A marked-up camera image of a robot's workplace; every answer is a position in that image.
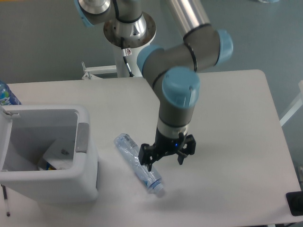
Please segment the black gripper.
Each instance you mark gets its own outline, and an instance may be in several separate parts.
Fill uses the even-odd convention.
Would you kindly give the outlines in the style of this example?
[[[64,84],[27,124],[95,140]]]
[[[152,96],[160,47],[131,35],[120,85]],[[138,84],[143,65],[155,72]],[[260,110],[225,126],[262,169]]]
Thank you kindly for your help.
[[[140,147],[138,159],[142,166],[145,166],[148,171],[152,170],[152,164],[159,161],[165,156],[177,154],[178,163],[183,164],[185,158],[189,155],[194,155],[196,150],[196,141],[192,134],[187,135],[179,133],[177,138],[169,138],[164,136],[158,129],[156,130],[155,143],[149,145],[143,143]]]

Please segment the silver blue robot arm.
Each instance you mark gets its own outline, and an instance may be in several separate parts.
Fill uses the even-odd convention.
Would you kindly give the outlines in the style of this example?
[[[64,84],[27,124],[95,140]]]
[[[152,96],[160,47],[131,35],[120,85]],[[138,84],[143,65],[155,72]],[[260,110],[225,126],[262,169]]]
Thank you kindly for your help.
[[[182,164],[196,149],[188,128],[199,97],[198,72],[232,56],[230,34],[211,26],[200,1],[169,0],[183,42],[165,50],[149,44],[155,24],[139,0],[76,0],[74,5],[84,25],[104,24],[108,41],[120,50],[141,47],[136,58],[139,75],[153,89],[160,107],[155,142],[141,145],[140,164],[151,170],[154,162],[174,154]]]

